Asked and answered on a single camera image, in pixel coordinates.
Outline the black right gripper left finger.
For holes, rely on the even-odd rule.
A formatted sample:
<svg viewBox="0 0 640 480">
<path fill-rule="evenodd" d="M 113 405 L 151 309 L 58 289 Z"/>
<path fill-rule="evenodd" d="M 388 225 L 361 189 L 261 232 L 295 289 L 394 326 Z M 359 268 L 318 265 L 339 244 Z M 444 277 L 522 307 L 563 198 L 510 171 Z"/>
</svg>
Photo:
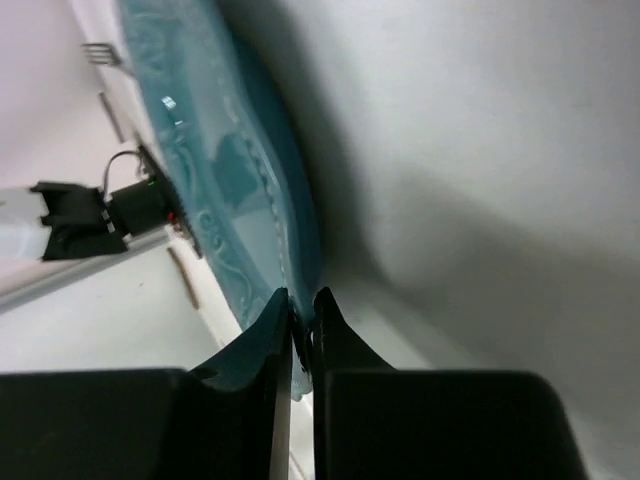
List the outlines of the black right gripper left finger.
<svg viewBox="0 0 640 480">
<path fill-rule="evenodd" d="M 279 288 L 246 331 L 192 370 L 206 391 L 198 416 L 215 479 L 289 477 L 292 349 L 288 292 Z"/>
</svg>

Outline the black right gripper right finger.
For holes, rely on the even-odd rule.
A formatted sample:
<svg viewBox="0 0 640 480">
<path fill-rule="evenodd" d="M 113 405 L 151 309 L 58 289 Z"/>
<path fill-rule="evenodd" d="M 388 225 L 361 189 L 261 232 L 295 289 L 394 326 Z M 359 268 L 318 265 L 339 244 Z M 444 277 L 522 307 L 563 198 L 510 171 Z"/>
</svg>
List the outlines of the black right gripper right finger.
<svg viewBox="0 0 640 480">
<path fill-rule="evenodd" d="M 313 445 L 316 479 L 328 479 L 326 398 L 328 377 L 333 371 L 393 371 L 345 321 L 329 287 L 322 288 L 314 300 L 315 319 L 306 341 L 313 383 Z"/>
</svg>

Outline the teal ceramic plate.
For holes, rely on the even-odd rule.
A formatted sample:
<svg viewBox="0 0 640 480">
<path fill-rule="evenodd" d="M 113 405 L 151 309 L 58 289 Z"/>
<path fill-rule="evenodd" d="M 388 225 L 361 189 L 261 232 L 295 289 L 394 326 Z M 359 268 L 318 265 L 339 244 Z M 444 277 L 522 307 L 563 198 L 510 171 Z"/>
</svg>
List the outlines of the teal ceramic plate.
<svg viewBox="0 0 640 480">
<path fill-rule="evenodd" d="M 211 1 L 120 1 L 124 49 L 167 176 L 242 329 L 286 289 L 310 330 L 320 235 L 287 111 Z"/>
</svg>

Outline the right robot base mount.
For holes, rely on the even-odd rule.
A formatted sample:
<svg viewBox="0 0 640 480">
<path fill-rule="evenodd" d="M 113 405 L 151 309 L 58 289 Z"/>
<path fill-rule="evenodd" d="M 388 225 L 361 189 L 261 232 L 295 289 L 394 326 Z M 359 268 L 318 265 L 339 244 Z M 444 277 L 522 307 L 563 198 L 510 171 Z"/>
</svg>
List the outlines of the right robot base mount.
<svg viewBox="0 0 640 480">
<path fill-rule="evenodd" d="M 150 150 L 140 144 L 113 158 L 130 156 L 138 160 L 142 179 L 118 190 L 108 187 L 109 168 L 100 188 L 56 182 L 39 182 L 31 188 L 47 208 L 40 223 L 51 229 L 44 261 L 125 253 L 128 236 L 137 238 L 165 226 L 189 241 L 197 256 L 202 255 L 174 185 Z"/>
</svg>

